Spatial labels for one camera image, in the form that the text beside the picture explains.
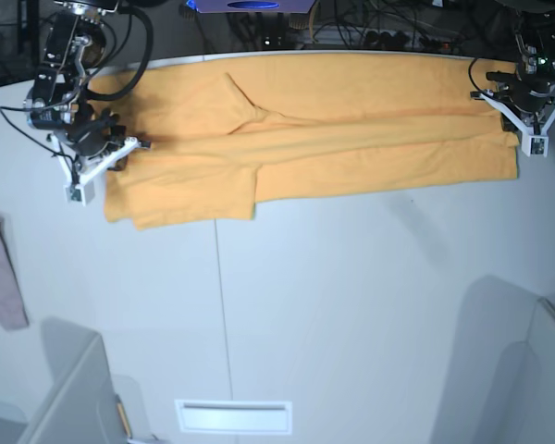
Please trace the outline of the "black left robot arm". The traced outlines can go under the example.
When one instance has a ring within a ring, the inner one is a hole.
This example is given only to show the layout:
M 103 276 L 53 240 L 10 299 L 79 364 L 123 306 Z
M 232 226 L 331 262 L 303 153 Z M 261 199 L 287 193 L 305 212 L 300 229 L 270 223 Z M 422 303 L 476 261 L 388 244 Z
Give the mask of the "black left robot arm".
M 555 1 L 502 1 L 509 9 L 517 55 L 512 72 L 490 71 L 495 91 L 485 92 L 494 104 L 505 105 L 537 136 L 555 106 Z

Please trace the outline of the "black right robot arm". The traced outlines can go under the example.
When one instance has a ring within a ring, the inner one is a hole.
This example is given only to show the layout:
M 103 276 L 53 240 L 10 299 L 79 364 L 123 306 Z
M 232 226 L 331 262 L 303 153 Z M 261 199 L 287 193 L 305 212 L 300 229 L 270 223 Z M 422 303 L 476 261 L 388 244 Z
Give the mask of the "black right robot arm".
M 26 99 L 27 119 L 37 130 L 53 136 L 78 157 L 92 158 L 121 148 L 126 129 L 108 108 L 99 115 L 92 102 L 114 102 L 133 90 L 141 79 L 154 49 L 154 25 L 139 8 L 119 1 L 61 1 L 48 33 L 43 60 Z M 142 61 L 134 77 L 114 93 L 93 92 L 89 83 L 98 69 L 113 58 L 107 53 L 102 17 L 109 13 L 128 15 L 145 29 Z

